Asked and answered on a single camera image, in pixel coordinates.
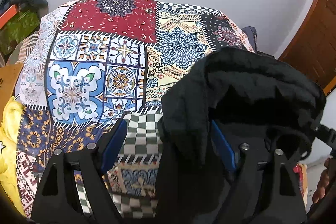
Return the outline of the person right hand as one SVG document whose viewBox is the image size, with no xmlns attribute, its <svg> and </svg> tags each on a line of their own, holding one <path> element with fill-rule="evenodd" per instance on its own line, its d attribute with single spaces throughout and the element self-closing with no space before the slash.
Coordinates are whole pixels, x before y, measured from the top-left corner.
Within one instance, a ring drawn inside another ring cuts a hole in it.
<svg viewBox="0 0 336 224">
<path fill-rule="evenodd" d="M 319 200 L 323 199 L 326 194 L 326 188 L 330 182 L 330 175 L 329 175 L 329 165 L 331 162 L 331 158 L 327 158 L 324 167 L 325 170 L 322 171 L 319 182 L 317 184 L 317 188 L 312 196 L 312 202 L 317 203 Z"/>
</svg>

